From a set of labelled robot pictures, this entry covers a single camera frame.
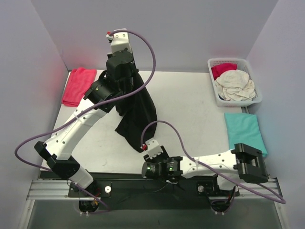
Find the black t shirt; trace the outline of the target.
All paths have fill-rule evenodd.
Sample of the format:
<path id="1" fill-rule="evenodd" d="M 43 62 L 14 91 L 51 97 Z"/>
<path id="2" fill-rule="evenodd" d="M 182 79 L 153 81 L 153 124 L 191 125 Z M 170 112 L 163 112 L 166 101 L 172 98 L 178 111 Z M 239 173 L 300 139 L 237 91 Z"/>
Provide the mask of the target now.
<path id="1" fill-rule="evenodd" d="M 157 120 L 154 102 L 146 88 L 138 93 L 120 100 L 116 111 L 122 117 L 115 131 L 125 138 L 127 143 L 141 153 L 141 134 L 144 128 Z"/>

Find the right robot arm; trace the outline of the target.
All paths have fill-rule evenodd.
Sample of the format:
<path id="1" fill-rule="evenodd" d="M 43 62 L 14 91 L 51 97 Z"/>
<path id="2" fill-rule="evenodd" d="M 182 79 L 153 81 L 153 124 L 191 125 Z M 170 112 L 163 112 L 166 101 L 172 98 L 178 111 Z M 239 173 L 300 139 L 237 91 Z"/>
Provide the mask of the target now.
<path id="1" fill-rule="evenodd" d="M 237 174 L 241 180 L 250 184 L 268 182 L 263 153 L 246 144 L 236 144 L 233 149 L 223 153 L 188 158 L 187 156 L 168 156 L 164 146 L 153 140 L 145 146 L 142 177 L 177 184 L 186 179 L 211 173 Z"/>

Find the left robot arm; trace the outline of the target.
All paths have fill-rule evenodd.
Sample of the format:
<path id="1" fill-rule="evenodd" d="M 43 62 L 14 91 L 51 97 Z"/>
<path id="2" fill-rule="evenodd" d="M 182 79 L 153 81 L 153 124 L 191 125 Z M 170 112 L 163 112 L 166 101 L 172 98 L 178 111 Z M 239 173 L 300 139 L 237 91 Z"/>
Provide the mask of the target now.
<path id="1" fill-rule="evenodd" d="M 110 100 L 133 90 L 135 71 L 133 54 L 127 48 L 112 53 L 106 70 L 85 92 L 66 127 L 34 146 L 56 175 L 79 185 L 80 192 L 87 197 L 96 192 L 96 184 L 91 174 L 73 158 L 72 152 L 90 128 L 116 105 Z"/>

